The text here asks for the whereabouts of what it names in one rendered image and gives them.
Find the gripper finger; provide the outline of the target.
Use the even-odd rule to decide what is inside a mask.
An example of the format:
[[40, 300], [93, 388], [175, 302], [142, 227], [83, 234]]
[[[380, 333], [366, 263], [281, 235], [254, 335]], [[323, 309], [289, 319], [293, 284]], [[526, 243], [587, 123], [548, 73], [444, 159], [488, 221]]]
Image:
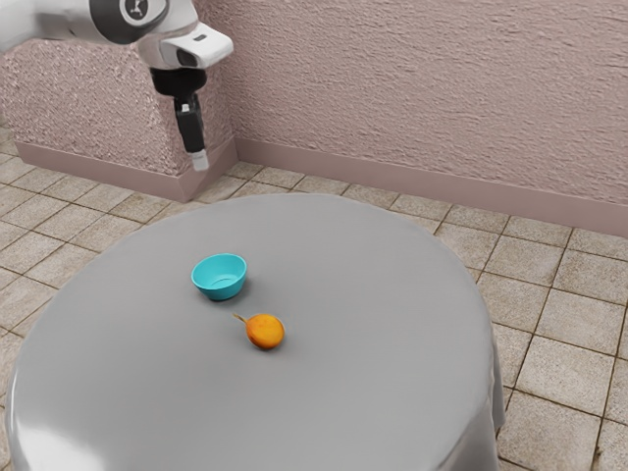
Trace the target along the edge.
[[186, 98], [175, 98], [174, 106], [183, 147], [191, 160], [193, 170], [205, 172], [209, 169], [209, 160], [206, 153], [204, 125], [197, 94], [193, 92]]

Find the teal bowl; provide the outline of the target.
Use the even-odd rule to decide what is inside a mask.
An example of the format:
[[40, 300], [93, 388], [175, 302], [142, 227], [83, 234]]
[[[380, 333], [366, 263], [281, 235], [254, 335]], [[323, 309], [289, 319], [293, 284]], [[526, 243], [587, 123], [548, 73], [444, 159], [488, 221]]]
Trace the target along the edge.
[[219, 253], [199, 261], [190, 278], [195, 287], [213, 301], [235, 297], [243, 288], [247, 263], [236, 254]]

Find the orange fruit with stem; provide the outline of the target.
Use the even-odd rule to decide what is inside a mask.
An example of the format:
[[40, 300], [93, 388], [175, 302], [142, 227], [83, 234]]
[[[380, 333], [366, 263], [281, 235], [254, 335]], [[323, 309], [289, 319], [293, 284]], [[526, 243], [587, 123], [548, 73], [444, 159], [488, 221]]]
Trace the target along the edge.
[[278, 347], [284, 340], [284, 325], [277, 317], [271, 314], [260, 313], [244, 318], [233, 313], [232, 316], [244, 324], [248, 340], [260, 349], [273, 349]]

